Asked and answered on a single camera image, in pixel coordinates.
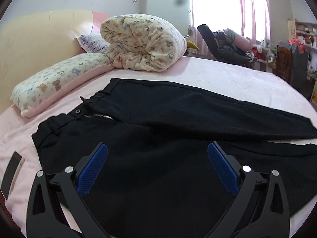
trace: metal screw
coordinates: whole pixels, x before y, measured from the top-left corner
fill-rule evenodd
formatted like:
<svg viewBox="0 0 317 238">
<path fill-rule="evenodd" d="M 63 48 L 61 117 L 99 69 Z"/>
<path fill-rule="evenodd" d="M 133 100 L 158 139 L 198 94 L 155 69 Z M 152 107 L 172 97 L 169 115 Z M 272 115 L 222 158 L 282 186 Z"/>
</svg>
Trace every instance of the metal screw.
<svg viewBox="0 0 317 238">
<path fill-rule="evenodd" d="M 251 171 L 251 167 L 250 166 L 243 166 L 242 170 L 248 173 Z"/>
<path fill-rule="evenodd" d="M 272 174 L 273 174 L 274 176 L 279 176 L 280 173 L 279 173 L 277 170 L 273 170 L 273 171 L 272 171 Z"/>
<path fill-rule="evenodd" d="M 74 171 L 74 168 L 72 166 L 67 166 L 65 168 L 65 172 L 68 173 L 68 174 L 71 173 L 72 171 Z"/>
<path fill-rule="evenodd" d="M 37 173 L 36 173 L 36 176 L 37 177 L 41 177 L 41 176 L 43 176 L 44 175 L 44 172 L 42 171 L 42 170 L 40 170 L 40 171 L 38 171 Z"/>
</svg>

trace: black pants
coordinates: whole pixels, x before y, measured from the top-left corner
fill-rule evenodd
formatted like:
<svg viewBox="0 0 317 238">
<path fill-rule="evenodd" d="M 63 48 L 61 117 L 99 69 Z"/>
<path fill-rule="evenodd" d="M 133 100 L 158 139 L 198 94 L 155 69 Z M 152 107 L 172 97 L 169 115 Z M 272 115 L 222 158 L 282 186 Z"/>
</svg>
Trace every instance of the black pants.
<svg viewBox="0 0 317 238">
<path fill-rule="evenodd" d="M 82 100 L 32 138 L 46 173 L 108 146 L 84 201 L 116 237 L 204 237 L 233 200 L 207 157 L 212 141 L 255 171 L 277 169 L 291 215 L 317 194 L 317 146 L 263 141 L 317 137 L 305 117 L 170 82 L 112 79 Z"/>
</svg>

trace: yellow object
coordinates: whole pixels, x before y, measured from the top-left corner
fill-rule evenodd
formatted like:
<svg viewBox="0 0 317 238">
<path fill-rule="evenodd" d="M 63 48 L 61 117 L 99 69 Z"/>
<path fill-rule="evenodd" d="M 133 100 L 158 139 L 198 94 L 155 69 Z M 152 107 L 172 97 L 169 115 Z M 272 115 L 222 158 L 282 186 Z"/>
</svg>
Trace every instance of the yellow object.
<svg viewBox="0 0 317 238">
<path fill-rule="evenodd" d="M 187 41 L 187 48 L 193 48 L 196 50 L 200 50 L 193 42 L 191 42 L 190 40 L 186 40 Z"/>
</svg>

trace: blue gripper pad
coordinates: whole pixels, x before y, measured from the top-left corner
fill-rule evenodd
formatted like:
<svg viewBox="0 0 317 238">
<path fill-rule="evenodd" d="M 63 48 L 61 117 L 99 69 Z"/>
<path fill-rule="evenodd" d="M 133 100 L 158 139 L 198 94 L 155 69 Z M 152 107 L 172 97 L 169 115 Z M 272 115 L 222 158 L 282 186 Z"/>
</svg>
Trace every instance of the blue gripper pad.
<svg viewBox="0 0 317 238">
<path fill-rule="evenodd" d="M 106 162 L 107 157 L 108 148 L 105 144 L 101 144 L 80 175 L 77 177 L 77 193 L 80 197 L 89 193 L 104 163 Z"/>
<path fill-rule="evenodd" d="M 239 191 L 238 176 L 214 143 L 208 146 L 208 158 L 226 191 L 236 196 Z"/>
</svg>

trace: zipper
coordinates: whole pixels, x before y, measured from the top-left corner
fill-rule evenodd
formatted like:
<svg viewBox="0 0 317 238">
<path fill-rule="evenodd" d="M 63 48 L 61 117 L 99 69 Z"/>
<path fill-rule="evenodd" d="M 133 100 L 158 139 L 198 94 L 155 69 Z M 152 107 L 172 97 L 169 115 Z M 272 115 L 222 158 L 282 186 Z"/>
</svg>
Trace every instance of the zipper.
<svg viewBox="0 0 317 238">
<path fill-rule="evenodd" d="M 84 116 L 87 117 L 87 118 L 101 117 L 101 118 L 106 118 L 106 119 L 110 119 L 110 120 L 113 120 L 113 121 L 114 121 L 114 118 L 112 118 L 112 117 L 110 117 L 110 116 L 108 116 L 108 115 L 105 115 L 105 114 L 95 113 L 95 114 L 93 114 L 93 115 L 91 115 L 91 116 L 84 114 Z"/>
</svg>

